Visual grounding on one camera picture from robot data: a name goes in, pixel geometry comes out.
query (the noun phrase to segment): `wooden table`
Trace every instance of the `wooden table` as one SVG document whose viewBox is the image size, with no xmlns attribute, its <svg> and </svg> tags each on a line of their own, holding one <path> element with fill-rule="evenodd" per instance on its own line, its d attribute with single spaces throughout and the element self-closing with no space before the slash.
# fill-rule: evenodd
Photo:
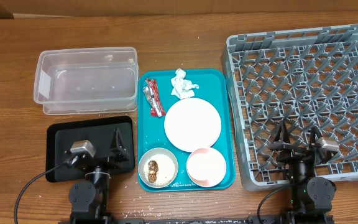
<svg viewBox="0 0 358 224">
<path fill-rule="evenodd" d="M 45 170 L 46 130 L 51 124 L 125 114 L 44 115 L 32 94 L 42 51 L 132 46 L 138 53 L 140 74 L 178 67 L 221 70 L 220 56 L 232 34 L 353 23 L 358 23 L 358 12 L 0 20 L 0 223 L 13 222 L 17 194 Z M 134 121 L 137 145 L 137 112 L 128 115 Z M 267 192 L 244 190 L 237 165 L 236 171 L 236 181 L 226 190 L 151 194 L 138 184 L 135 170 L 111 179 L 109 211 L 117 218 L 144 219 L 159 218 L 157 214 L 160 218 L 256 214 Z M 68 191 L 73 183 L 36 181 L 21 200 L 19 223 L 68 220 Z M 285 192 L 275 195 L 266 201 L 262 214 L 276 214 L 289 206 L 288 197 Z M 358 182 L 337 183 L 331 214 L 337 223 L 358 223 Z"/>
</svg>

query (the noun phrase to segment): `candy wrapper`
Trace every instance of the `candy wrapper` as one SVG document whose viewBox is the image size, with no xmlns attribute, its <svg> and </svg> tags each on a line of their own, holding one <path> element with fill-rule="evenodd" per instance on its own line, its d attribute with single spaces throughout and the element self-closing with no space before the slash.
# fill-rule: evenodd
<svg viewBox="0 0 358 224">
<path fill-rule="evenodd" d="M 157 81 L 155 81 L 155 79 L 146 78 L 146 85 L 147 86 L 143 88 L 143 92 L 147 101 L 152 106 L 150 114 L 158 117 L 165 116 L 165 110 L 160 101 Z"/>
</svg>

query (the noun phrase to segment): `wood grain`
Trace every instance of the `wood grain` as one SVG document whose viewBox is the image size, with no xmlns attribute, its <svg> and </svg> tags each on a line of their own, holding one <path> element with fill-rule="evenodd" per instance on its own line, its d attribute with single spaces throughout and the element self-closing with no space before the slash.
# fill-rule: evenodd
<svg viewBox="0 0 358 224">
<path fill-rule="evenodd" d="M 55 16 L 185 15 L 243 12 L 358 11 L 353 0 L 0 0 L 16 14 Z"/>
<path fill-rule="evenodd" d="M 358 12 L 0 20 L 0 223 L 13 222 L 17 194 L 44 171 L 46 130 L 51 124 L 125 115 L 44 115 L 32 99 L 42 51 L 132 46 L 137 49 L 140 74 L 178 67 L 221 70 L 220 56 L 232 34 L 353 23 L 358 23 Z M 137 112 L 128 115 L 134 121 L 137 145 Z M 226 190 L 152 194 L 137 183 L 135 170 L 111 179 L 109 211 L 118 218 L 247 217 L 256 213 L 267 192 L 244 190 L 237 165 L 236 171 L 236 181 Z M 68 220 L 73 183 L 40 179 L 32 184 L 20 203 L 20 223 Z M 266 201 L 262 213 L 276 214 L 289 206 L 288 201 L 287 192 L 277 194 Z M 331 214 L 337 223 L 358 223 L 358 182 L 337 183 Z"/>
</svg>

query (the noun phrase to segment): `black mat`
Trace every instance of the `black mat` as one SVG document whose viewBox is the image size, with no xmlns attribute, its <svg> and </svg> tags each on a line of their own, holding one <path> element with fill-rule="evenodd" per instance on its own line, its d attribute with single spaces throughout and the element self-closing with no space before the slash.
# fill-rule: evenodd
<svg viewBox="0 0 358 224">
<path fill-rule="evenodd" d="M 95 159 L 109 156 L 110 144 L 114 130 L 119 128 L 122 140 L 131 158 L 122 163 L 122 169 L 111 170 L 111 174 L 130 172 L 135 168 L 134 140 L 132 133 L 132 120 L 128 116 L 74 121 L 68 123 L 53 124 L 47 131 L 47 163 L 46 170 L 60 165 L 76 141 L 89 140 L 96 149 Z M 67 168 L 65 166 L 46 175 L 49 182 L 83 179 L 85 172 Z"/>
</svg>

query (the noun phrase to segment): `plastic storage bin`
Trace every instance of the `plastic storage bin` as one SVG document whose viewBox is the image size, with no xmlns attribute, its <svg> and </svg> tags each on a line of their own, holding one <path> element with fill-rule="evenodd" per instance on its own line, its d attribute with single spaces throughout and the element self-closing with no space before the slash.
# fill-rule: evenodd
<svg viewBox="0 0 358 224">
<path fill-rule="evenodd" d="M 312 126 L 338 141 L 317 176 L 358 180 L 358 24 L 232 35 L 222 64 L 245 189 L 288 184 L 268 149 L 282 119 L 292 144 L 307 146 Z"/>
<path fill-rule="evenodd" d="M 45 114 L 134 111 L 138 79 L 132 47 L 48 50 L 39 57 L 34 101 Z"/>
</svg>

